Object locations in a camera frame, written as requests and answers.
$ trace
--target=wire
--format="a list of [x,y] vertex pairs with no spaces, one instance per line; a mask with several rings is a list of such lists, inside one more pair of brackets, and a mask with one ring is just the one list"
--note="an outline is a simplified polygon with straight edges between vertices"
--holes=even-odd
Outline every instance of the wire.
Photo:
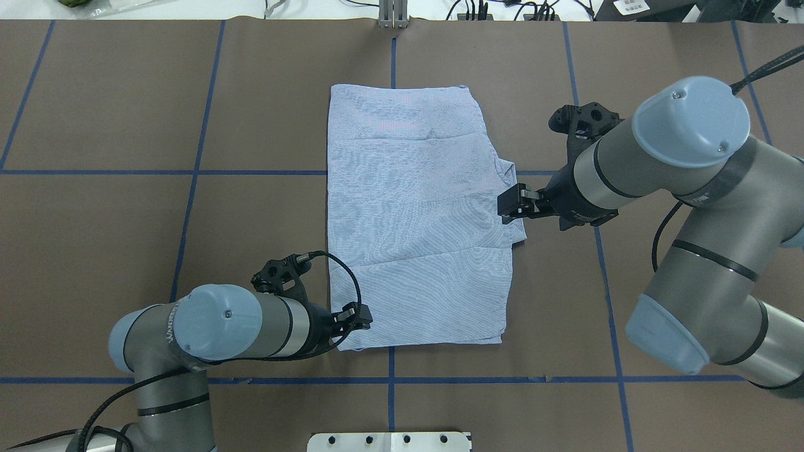
[[56,438],[61,438],[61,437],[65,437],[65,436],[74,435],[74,434],[76,434],[77,431],[78,431],[78,429],[72,429],[72,430],[64,430],[64,431],[57,432],[57,433],[54,433],[54,434],[45,435],[43,437],[32,439],[30,441],[20,442],[17,446],[9,447],[9,449],[16,449],[18,447],[30,446],[32,444],[39,444],[40,442],[50,441],[51,439],[56,439]]
[[185,368],[178,368],[172,370],[170,372],[165,372],[163,374],[159,374],[157,376],[152,376],[146,380],[140,381],[139,383],[132,384],[129,387],[123,388],[120,391],[116,392],[113,396],[106,399],[98,409],[95,410],[95,413],[89,417],[87,423],[84,424],[84,427],[79,430],[78,433],[78,452],[87,452],[87,436],[89,435],[89,431],[92,429],[92,424],[97,421],[98,417],[111,405],[115,400],[123,397],[124,395],[128,394],[129,392],[136,391],[143,386],[147,386],[148,384],[155,383],[160,380],[165,380],[166,378],[170,378],[172,376],[182,375],[188,373],[189,371]]
[[355,2],[354,0],[343,0],[343,1],[347,2],[347,3],[351,3],[353,5],[358,5],[358,6],[373,6],[375,8],[379,8],[379,5],[374,5],[374,4],[371,4],[371,3]]
[[589,14],[589,18],[594,21],[594,19],[595,19],[595,9],[593,8],[592,0],[589,0],[589,6],[586,6],[586,3],[583,3],[580,0],[573,0],[573,1],[575,3],[581,5],[584,8],[584,11],[586,11],[586,14]]
[[[444,19],[444,20],[449,20],[449,17],[452,16],[452,12],[455,11],[455,6],[457,6],[457,4],[460,3],[460,2],[461,2],[461,0],[455,0],[455,3],[453,3],[453,6],[451,8],[449,8],[449,13],[447,13],[447,18]],[[466,10],[466,17],[467,18],[469,17],[469,10],[468,9]]]
[[[39,444],[40,442],[50,441],[51,439],[56,439],[56,438],[63,438],[65,436],[71,436],[71,435],[74,435],[76,433],[78,433],[78,429],[64,430],[64,431],[57,432],[57,433],[54,433],[54,434],[45,435],[45,436],[40,437],[40,438],[32,439],[30,441],[21,442],[16,446],[9,447],[9,449],[17,449],[18,447],[32,446],[34,444]],[[121,432],[118,432],[115,429],[107,429],[106,427],[101,427],[99,425],[96,425],[95,429],[92,432],[93,436],[95,436],[95,434],[104,434],[104,435],[110,436],[112,438],[115,438],[118,441],[123,442],[123,444],[126,447],[129,448],[128,449],[129,452],[134,451],[134,445],[131,443],[131,440],[128,437],[126,437],[124,434],[122,434]]]
[[676,203],[675,206],[673,206],[673,208],[670,209],[670,211],[664,217],[664,220],[662,220],[662,223],[658,226],[658,229],[656,229],[656,235],[654,236],[654,243],[653,246],[650,247],[650,262],[653,264],[654,273],[658,270],[658,240],[662,238],[662,232],[664,232],[664,228],[667,226],[668,223],[670,223],[670,220],[672,220],[673,215],[675,215],[675,213],[679,211],[681,206],[683,206],[683,203],[681,203],[680,201]]
[[326,256],[327,258],[329,258],[330,260],[332,260],[336,264],[340,265],[341,268],[343,268],[344,270],[346,270],[347,273],[349,273],[349,277],[351,278],[352,283],[355,285],[355,294],[357,296],[357,312],[355,312],[355,316],[352,317],[352,320],[349,321],[349,324],[346,326],[346,328],[343,329],[343,336],[341,336],[340,339],[338,339],[336,342],[330,344],[329,346],[324,347],[323,349],[321,349],[319,351],[313,351],[311,353],[307,353],[306,355],[283,356],[281,358],[272,358],[272,357],[269,356],[269,357],[266,357],[266,358],[247,358],[247,360],[258,360],[258,361],[299,361],[299,360],[307,360],[309,358],[315,358],[316,356],[323,355],[324,353],[327,353],[328,351],[333,350],[338,345],[343,343],[343,341],[346,340],[346,338],[349,336],[349,334],[355,329],[355,323],[357,322],[357,317],[358,317],[357,314],[360,314],[360,308],[363,306],[363,295],[360,294],[360,284],[358,284],[358,282],[357,282],[357,277],[351,271],[351,269],[346,264],[343,263],[343,261],[338,259],[335,255],[329,254],[326,251],[313,251],[312,253],[310,253],[310,260],[313,260],[314,258],[319,257],[319,256]]
[[767,77],[775,72],[779,72],[784,68],[788,68],[799,61],[804,60],[804,46],[798,46],[795,49],[788,51],[784,55],[778,56],[766,64],[763,64],[754,72],[751,72],[743,80],[731,85],[732,94],[737,94],[741,89],[745,88],[751,82],[757,81],[763,77]]
[[134,444],[131,443],[131,440],[129,439],[129,437],[127,437],[124,434],[118,432],[117,430],[115,430],[115,429],[107,429],[106,427],[101,427],[101,426],[98,425],[98,426],[95,427],[95,431],[97,431],[99,434],[104,434],[104,435],[110,436],[112,438],[115,438],[119,442],[122,442],[123,445],[128,448],[129,452],[134,452]]
[[521,13],[521,12],[522,12],[522,10],[525,8],[525,6],[528,6],[528,5],[533,6],[533,15],[534,15],[534,16],[536,16],[536,13],[537,13],[537,12],[538,12],[538,10],[539,10],[539,5],[536,5],[536,3],[535,3],[535,2],[525,2],[525,3],[523,3],[523,4],[522,4],[522,6],[520,6],[520,7],[519,7],[519,9],[516,11],[516,16],[514,16],[514,20],[516,20],[516,19],[518,19],[518,18],[519,18],[519,13]]

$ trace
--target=sticker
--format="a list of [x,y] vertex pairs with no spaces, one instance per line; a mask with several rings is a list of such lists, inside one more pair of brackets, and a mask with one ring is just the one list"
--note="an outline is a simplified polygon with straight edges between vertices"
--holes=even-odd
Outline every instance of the sticker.
[[645,0],[617,0],[614,5],[620,11],[620,14],[624,16],[643,13],[650,9]]

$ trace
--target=brown table surface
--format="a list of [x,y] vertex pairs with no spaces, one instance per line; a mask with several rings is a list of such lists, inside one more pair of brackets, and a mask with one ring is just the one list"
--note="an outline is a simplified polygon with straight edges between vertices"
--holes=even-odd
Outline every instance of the brown table surface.
[[[547,128],[561,105],[627,117],[682,77],[731,83],[802,37],[743,23],[0,23],[0,448],[83,424],[129,383],[106,350],[123,314],[248,286],[267,259],[326,246],[332,84],[468,85],[500,156],[541,186],[564,163]],[[740,94],[753,132],[797,155],[803,82],[800,64]],[[459,429],[475,450],[801,450],[801,406],[716,366],[678,376],[626,339],[673,202],[647,196],[599,230],[526,222],[502,345],[213,370],[220,449]],[[305,278],[314,302],[325,268]],[[803,316],[802,275],[802,250],[782,250],[755,293]],[[100,423],[135,413],[130,397]]]

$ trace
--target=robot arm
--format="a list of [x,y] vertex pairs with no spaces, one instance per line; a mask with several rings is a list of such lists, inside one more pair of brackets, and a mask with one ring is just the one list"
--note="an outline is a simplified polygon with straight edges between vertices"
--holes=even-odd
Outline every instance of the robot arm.
[[569,136],[568,164],[541,190],[500,195],[503,222],[599,225],[670,191],[694,209],[639,298],[629,339],[679,372],[711,360],[804,401],[804,322],[749,294],[780,245],[804,245],[804,161],[750,136],[745,104],[708,77],[673,84],[622,123],[589,104],[564,107],[550,126]]
[[[331,339],[369,328],[371,313],[360,301],[356,282],[358,301],[339,313],[307,300],[300,275],[310,269],[312,258],[324,255],[343,264],[324,252],[294,254],[269,261],[254,275],[256,293],[207,284],[176,302],[146,307],[117,322],[109,354],[121,371],[133,374],[136,383],[174,374],[137,390],[137,423],[119,429],[135,450],[216,452],[208,368],[231,360],[311,358],[338,344],[330,344]],[[85,441],[88,452],[127,450],[104,435],[89,435]],[[80,450],[80,443],[76,433],[13,450],[64,452]]]

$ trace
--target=blue grid line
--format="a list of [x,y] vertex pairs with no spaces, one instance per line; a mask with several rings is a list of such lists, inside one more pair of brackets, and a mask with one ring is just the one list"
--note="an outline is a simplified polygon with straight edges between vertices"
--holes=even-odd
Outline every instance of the blue grid line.
[[[520,170],[518,176],[552,176],[552,170]],[[326,170],[0,170],[4,175],[200,175],[326,176]]]
[[3,170],[4,175],[192,175],[193,170]]
[[[391,39],[391,89],[396,89],[396,39]],[[388,348],[388,431],[396,431],[396,347]]]
[[578,100],[578,86],[575,83],[575,66],[572,64],[572,45],[569,42],[569,26],[566,22],[562,22],[561,26],[564,28],[564,48],[567,49],[567,67],[569,69],[569,83],[572,86],[572,100],[575,105],[580,105]]
[[187,209],[184,212],[184,224],[182,225],[182,238],[178,243],[178,256],[176,257],[176,270],[173,273],[173,285],[170,289],[170,302],[176,300],[178,292],[178,274],[182,271],[182,261],[184,260],[184,249],[187,245],[187,227],[190,225],[190,213],[193,210],[195,200],[195,188],[198,185],[199,170],[201,169],[201,158],[203,156],[203,145],[207,139],[207,125],[209,124],[209,113],[212,109],[212,96],[215,94],[215,78],[218,74],[218,64],[220,63],[220,49],[224,45],[224,32],[226,31],[226,21],[220,21],[218,31],[218,47],[215,49],[215,62],[212,64],[212,75],[209,80],[209,92],[207,93],[207,105],[204,107],[203,121],[201,123],[201,134],[199,136],[198,152],[195,155],[195,166],[193,167],[193,180],[190,182],[190,194],[187,197]]
[[[744,382],[736,375],[665,376],[357,376],[357,377],[214,377],[209,384],[620,384]],[[133,378],[105,376],[3,376],[0,384],[132,384]]]
[[6,159],[8,158],[8,153],[11,152],[11,143],[14,142],[14,135],[17,134],[17,127],[19,126],[20,120],[23,118],[25,105],[28,103],[28,97],[31,95],[31,90],[34,88],[34,81],[36,80],[36,75],[39,74],[39,67],[42,66],[42,60],[45,57],[45,51],[47,50],[47,45],[50,43],[50,38],[53,35],[54,27],[55,27],[55,20],[51,20],[51,24],[47,28],[47,33],[45,34],[45,40],[44,42],[42,42],[42,48],[39,49],[39,56],[36,58],[36,64],[34,64],[34,70],[31,71],[31,78],[28,79],[28,85],[25,87],[25,93],[23,94],[23,99],[19,102],[19,109],[17,109],[17,116],[14,117],[14,122],[11,124],[11,131],[8,133],[8,140],[6,140],[6,147],[3,149],[2,157],[0,157],[0,171],[2,171],[3,167],[6,165]]
[[[569,38],[569,27],[566,22],[562,22],[564,28],[564,46],[567,49],[567,67],[569,69],[569,81],[572,86],[572,100],[575,105],[580,105],[578,97],[578,86],[575,78],[575,67],[572,63],[572,45]],[[634,452],[634,438],[631,433],[631,420],[628,413],[628,400],[626,398],[626,385],[622,378],[622,365],[620,362],[620,347],[617,343],[617,328],[614,325],[614,310],[611,303],[611,291],[609,290],[609,275],[606,272],[605,257],[603,255],[603,242],[600,235],[600,230],[595,227],[595,241],[597,243],[597,258],[600,263],[601,273],[603,275],[603,285],[605,288],[606,305],[609,310],[609,334],[611,336],[611,348],[614,357],[614,368],[617,371],[617,388],[620,393],[620,410],[622,411],[622,426],[626,434],[626,447],[628,452]]]
[[617,372],[617,388],[620,392],[620,408],[622,410],[622,424],[626,430],[626,446],[629,452],[634,452],[634,436],[631,433],[631,419],[628,412],[628,399],[626,397],[626,384],[622,375],[622,363],[620,361],[620,344],[617,341],[617,325],[614,322],[614,308],[611,302],[611,289],[609,287],[609,272],[605,266],[605,254],[603,252],[603,239],[601,238],[600,228],[595,226],[595,242],[597,243],[597,259],[603,275],[603,286],[605,288],[605,302],[609,310],[609,334],[611,336],[611,348],[614,355],[614,369]]
[[[732,33],[734,34],[734,43],[737,45],[737,55],[740,56],[740,65],[743,68],[743,76],[749,75],[749,68],[745,64],[745,55],[743,55],[743,46],[740,43],[740,32],[737,30],[737,22],[732,20]],[[762,127],[762,134],[765,135],[765,141],[773,146],[773,142],[770,140],[770,132],[768,132],[768,126],[765,124],[765,115],[762,114],[762,108],[759,106],[759,100],[757,99],[757,94],[753,90],[753,84],[749,83],[749,92],[751,93],[751,100],[754,103],[754,108],[757,109],[757,117],[759,118],[759,124]]]

